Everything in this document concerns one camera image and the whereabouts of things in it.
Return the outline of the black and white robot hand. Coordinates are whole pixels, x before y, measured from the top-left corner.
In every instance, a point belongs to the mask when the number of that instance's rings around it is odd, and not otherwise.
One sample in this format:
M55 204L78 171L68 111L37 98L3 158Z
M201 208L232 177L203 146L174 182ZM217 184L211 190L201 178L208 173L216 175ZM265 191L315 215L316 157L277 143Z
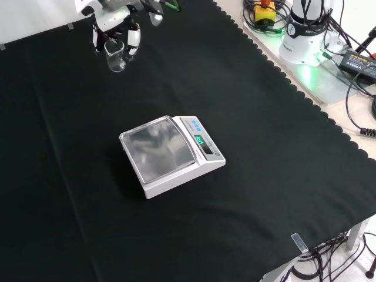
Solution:
M101 53L105 42L120 39L126 33L125 58L132 61L140 44L140 26L132 14L143 9L140 1L75 1L77 14L93 18L92 44L96 53Z

